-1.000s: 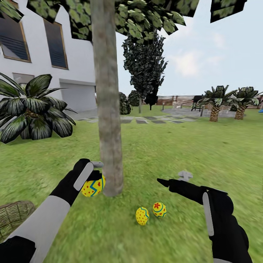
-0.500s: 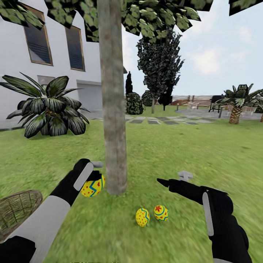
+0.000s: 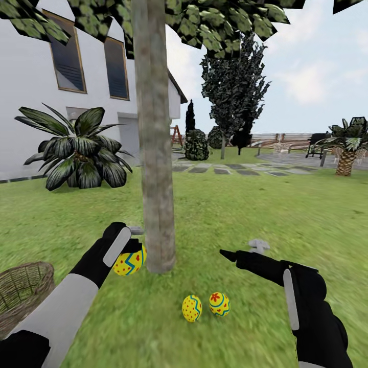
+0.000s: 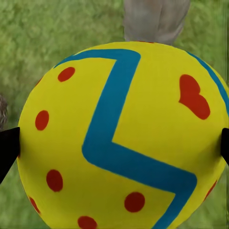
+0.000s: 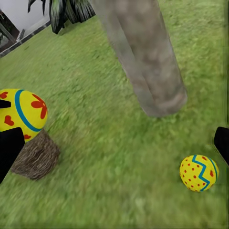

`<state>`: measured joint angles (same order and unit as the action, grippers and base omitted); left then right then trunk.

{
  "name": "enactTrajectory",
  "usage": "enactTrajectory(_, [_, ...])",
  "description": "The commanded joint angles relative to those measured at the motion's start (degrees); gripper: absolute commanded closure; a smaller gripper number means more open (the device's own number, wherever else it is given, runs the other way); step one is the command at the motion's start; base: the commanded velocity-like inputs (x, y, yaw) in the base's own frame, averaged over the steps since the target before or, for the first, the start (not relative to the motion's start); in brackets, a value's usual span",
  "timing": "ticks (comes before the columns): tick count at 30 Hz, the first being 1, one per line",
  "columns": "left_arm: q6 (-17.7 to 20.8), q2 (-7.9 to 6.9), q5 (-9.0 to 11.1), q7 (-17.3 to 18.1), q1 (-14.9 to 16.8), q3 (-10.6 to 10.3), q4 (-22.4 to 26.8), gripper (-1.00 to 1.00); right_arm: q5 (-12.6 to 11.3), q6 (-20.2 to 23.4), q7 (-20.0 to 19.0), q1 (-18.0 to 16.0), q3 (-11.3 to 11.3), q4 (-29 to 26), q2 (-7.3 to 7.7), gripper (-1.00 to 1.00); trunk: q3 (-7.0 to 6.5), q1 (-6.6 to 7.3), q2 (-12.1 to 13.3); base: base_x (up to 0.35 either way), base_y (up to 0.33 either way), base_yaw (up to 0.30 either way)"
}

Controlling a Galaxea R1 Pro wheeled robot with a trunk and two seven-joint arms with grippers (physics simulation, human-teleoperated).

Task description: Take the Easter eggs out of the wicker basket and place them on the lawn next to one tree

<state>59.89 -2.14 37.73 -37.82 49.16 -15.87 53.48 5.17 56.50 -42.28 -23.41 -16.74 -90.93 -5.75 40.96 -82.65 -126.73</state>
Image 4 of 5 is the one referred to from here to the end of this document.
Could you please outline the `easter egg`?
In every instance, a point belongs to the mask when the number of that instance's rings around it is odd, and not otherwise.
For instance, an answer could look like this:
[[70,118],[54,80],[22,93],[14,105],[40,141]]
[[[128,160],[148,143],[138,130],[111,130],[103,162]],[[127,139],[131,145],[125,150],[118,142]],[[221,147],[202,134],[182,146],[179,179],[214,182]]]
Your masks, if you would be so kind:
[[174,45],[113,42],[50,69],[18,127],[20,178],[51,229],[176,229],[227,163],[229,88]]

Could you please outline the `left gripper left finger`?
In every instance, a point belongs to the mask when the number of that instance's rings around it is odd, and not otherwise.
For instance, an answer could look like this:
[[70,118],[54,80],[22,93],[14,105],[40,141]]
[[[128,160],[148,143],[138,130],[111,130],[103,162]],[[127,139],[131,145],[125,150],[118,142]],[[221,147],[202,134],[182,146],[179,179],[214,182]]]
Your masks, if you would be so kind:
[[19,154],[20,127],[0,132],[0,184]]

